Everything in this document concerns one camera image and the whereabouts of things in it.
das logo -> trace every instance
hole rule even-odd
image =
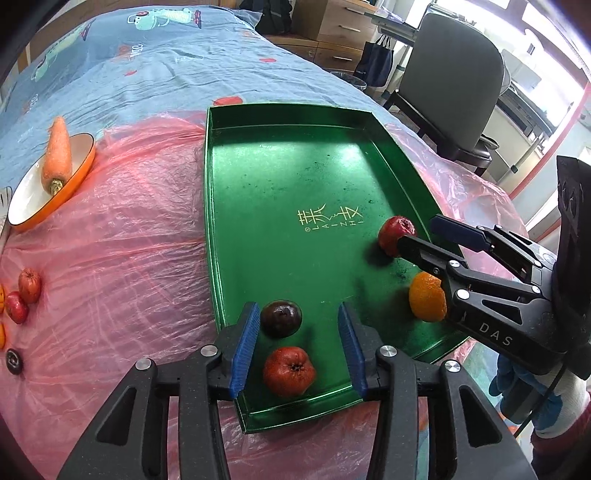
[[[499,330],[491,330],[491,326],[488,325],[488,323],[482,322],[482,325],[480,326],[479,330],[482,333],[487,334],[490,338],[495,339],[497,342],[501,341],[501,338],[499,338],[501,336]],[[509,336],[506,336],[505,338],[502,339],[502,343],[505,346],[509,346],[512,341],[513,341],[513,338],[511,338]]]

wooden drawer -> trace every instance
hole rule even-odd
[[[277,45],[287,51],[295,53],[299,57],[302,57],[304,60],[314,61],[314,57],[316,56],[316,48],[315,47],[303,47],[300,45]]]
[[[346,0],[329,0],[317,40],[363,49],[376,29],[363,12]]]
[[[361,50],[354,48],[320,48],[316,50],[314,63],[327,70],[344,70],[353,72],[361,60]]]

wooden cabinet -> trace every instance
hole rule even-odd
[[[361,50],[322,43],[318,44],[314,63],[326,70],[353,72],[361,59]]]
[[[299,57],[302,57],[304,60],[314,61],[314,57],[316,57],[316,48],[312,47],[302,47],[300,45],[277,45],[278,47],[284,48],[287,51],[295,53]]]
[[[361,0],[297,0],[291,30],[312,40],[362,50],[376,30],[365,12],[375,12],[375,7]]]
[[[316,56],[316,48],[318,47],[318,42],[316,40],[310,40],[309,38],[304,38],[294,34],[265,35],[265,38],[278,47],[295,53],[305,60],[314,61],[314,57]]]

backpack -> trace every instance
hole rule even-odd
[[[244,0],[240,9],[262,13],[255,27],[261,35],[281,35],[291,30],[291,4],[288,0]]]

blue bedsheet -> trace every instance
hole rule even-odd
[[[16,187],[63,115],[70,134],[151,115],[204,111],[214,100],[299,102],[369,110],[399,122],[353,86],[276,47],[259,14],[219,7],[145,7],[100,15],[65,35],[20,75],[0,113],[0,168]]]

